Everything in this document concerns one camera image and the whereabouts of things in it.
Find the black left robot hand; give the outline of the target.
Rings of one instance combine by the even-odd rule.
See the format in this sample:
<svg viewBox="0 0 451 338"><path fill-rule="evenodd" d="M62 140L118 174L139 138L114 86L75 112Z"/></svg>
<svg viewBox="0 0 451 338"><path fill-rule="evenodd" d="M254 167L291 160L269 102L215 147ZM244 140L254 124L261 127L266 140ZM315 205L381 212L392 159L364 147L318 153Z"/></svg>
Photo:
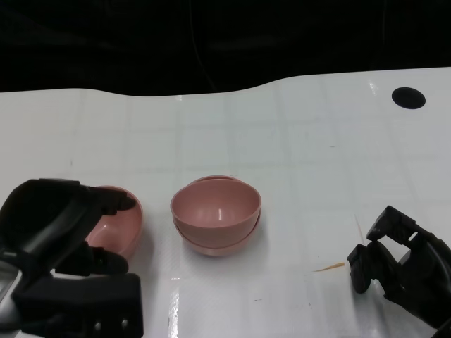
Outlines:
<svg viewBox="0 0 451 338"><path fill-rule="evenodd" d="M126 192L73 180L33 179L16 187L1 207L1 266L87 277L128 272L119 254L86 238L104 216L135 207Z"/></svg>

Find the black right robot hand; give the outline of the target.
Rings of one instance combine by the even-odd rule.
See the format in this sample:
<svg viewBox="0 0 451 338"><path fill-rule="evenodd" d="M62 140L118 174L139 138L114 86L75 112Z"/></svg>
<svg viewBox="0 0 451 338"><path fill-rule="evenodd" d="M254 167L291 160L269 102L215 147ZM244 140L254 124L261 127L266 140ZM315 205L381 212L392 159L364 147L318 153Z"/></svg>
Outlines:
<svg viewBox="0 0 451 338"><path fill-rule="evenodd" d="M378 280L384 297L450 336L450 248L401 211L387 206L347 257L354 290Z"/></svg>

